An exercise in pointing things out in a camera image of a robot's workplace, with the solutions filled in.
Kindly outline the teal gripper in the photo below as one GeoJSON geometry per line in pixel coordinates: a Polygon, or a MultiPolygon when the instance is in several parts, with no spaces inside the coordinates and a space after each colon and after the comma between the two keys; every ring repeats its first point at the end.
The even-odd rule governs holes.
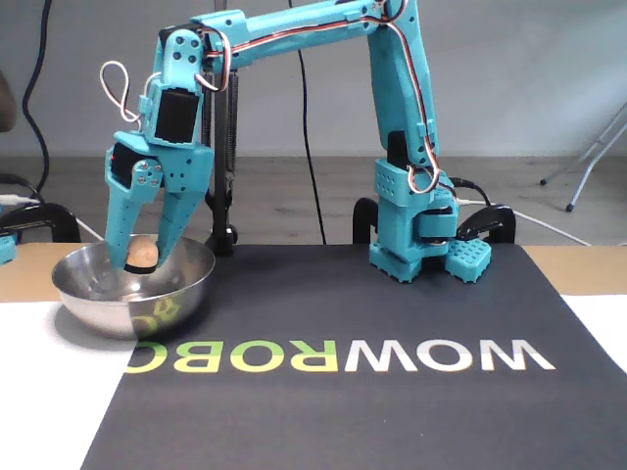
{"type": "Polygon", "coordinates": [[[161,267],[205,200],[214,151],[198,142],[191,146],[150,143],[139,131],[119,131],[106,154],[105,180],[110,196],[105,240],[112,266],[124,268],[128,245],[144,205],[166,188],[157,247],[161,267]]]}

